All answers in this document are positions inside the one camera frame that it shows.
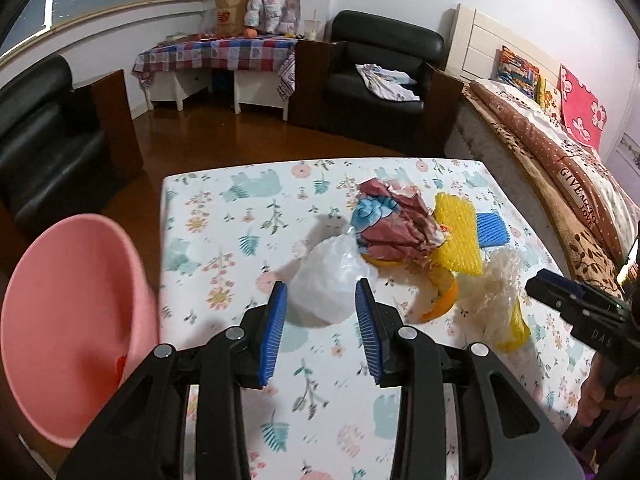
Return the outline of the right hand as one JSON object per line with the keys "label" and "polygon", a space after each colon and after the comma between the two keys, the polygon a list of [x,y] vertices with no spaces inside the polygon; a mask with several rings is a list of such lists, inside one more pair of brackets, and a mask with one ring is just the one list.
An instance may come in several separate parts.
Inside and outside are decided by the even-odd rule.
{"label": "right hand", "polygon": [[[591,361],[589,376],[580,388],[577,417],[584,426],[590,426],[604,408],[606,388],[601,382],[602,356],[596,353]],[[621,419],[627,419],[639,411],[640,380],[638,374],[623,378],[615,387],[615,395],[627,400]]]}

